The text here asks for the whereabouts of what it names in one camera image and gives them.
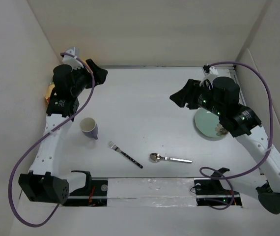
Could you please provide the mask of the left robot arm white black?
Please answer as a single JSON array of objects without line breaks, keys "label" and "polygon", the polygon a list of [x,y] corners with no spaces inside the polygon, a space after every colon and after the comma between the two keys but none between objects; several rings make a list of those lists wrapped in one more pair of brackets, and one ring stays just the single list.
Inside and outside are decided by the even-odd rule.
[{"label": "left robot arm white black", "polygon": [[68,64],[53,69],[55,86],[46,110],[48,137],[41,142],[28,173],[21,174],[18,181],[31,202],[64,204],[71,193],[78,191],[87,195],[92,190],[90,172],[74,170],[66,176],[58,173],[62,147],[79,108],[78,96],[86,88],[103,84],[108,74],[91,59],[87,59],[86,64],[91,73],[86,68],[74,69]]}]

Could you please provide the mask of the yellow vehicle print cloth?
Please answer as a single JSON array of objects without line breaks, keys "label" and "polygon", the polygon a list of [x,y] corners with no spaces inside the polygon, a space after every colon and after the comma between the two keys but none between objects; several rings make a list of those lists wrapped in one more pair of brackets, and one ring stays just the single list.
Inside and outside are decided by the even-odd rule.
[{"label": "yellow vehicle print cloth", "polygon": [[51,96],[51,93],[52,93],[52,90],[54,89],[54,87],[55,87],[55,84],[54,84],[53,81],[51,81],[47,90],[46,90],[46,94],[45,94],[45,101],[47,102],[47,104],[50,101],[50,96]]}]

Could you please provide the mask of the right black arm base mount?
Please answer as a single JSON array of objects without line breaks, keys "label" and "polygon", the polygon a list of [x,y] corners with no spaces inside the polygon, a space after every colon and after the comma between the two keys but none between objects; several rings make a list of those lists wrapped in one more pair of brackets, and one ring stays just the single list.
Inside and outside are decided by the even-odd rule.
[{"label": "right black arm base mount", "polygon": [[239,192],[231,191],[229,185],[223,187],[221,182],[207,177],[194,178],[190,192],[195,195],[197,206],[207,206],[216,210],[227,207],[242,207]]}]

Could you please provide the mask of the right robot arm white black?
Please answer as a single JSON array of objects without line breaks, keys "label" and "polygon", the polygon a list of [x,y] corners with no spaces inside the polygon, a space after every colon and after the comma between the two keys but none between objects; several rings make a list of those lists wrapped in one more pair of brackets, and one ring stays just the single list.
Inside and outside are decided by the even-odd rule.
[{"label": "right robot arm white black", "polygon": [[280,214],[280,153],[272,146],[273,134],[266,134],[261,120],[249,107],[239,103],[240,87],[229,77],[213,81],[189,79],[169,98],[178,107],[203,108],[251,155],[256,166],[233,176],[227,168],[213,170],[210,188],[220,194],[226,189],[256,198],[272,214]]}]

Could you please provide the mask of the purple ceramic mug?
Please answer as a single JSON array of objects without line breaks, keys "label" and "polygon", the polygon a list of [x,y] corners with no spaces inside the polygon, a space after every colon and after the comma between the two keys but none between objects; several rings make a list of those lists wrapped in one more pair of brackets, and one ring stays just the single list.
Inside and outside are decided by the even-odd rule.
[{"label": "purple ceramic mug", "polygon": [[87,137],[98,140],[98,126],[94,119],[82,119],[80,122],[80,129]]}]

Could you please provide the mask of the metal fork patterned handle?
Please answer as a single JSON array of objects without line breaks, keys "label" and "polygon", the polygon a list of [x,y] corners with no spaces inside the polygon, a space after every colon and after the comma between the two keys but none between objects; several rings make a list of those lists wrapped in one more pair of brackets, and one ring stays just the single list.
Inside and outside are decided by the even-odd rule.
[{"label": "metal fork patterned handle", "polygon": [[129,156],[128,154],[126,154],[125,152],[123,152],[116,144],[114,144],[112,141],[110,141],[108,143],[109,147],[111,149],[113,149],[114,151],[120,153],[121,155],[123,155],[124,157],[126,157],[129,161],[131,161],[133,164],[135,164],[136,166],[138,166],[139,168],[143,168],[143,165],[141,165],[139,162],[137,162],[135,159],[133,159],[131,156]]}]

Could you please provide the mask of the light green floral plate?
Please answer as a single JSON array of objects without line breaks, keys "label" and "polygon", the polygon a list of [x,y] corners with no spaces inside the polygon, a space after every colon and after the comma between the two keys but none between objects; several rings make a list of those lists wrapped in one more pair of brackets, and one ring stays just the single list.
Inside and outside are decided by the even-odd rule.
[{"label": "light green floral plate", "polygon": [[206,137],[223,138],[229,132],[219,123],[219,117],[211,112],[199,108],[194,116],[194,122],[197,129]]}]

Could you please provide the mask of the metal spoon patterned handle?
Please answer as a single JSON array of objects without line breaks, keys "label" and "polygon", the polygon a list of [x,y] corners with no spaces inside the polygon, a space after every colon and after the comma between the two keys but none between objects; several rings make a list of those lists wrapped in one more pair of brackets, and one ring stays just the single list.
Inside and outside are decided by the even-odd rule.
[{"label": "metal spoon patterned handle", "polygon": [[163,157],[158,153],[151,153],[149,155],[150,159],[154,162],[160,161],[167,161],[167,162],[176,162],[176,163],[185,163],[185,164],[192,164],[192,160],[188,159],[180,159],[180,158],[173,158],[173,157]]}]

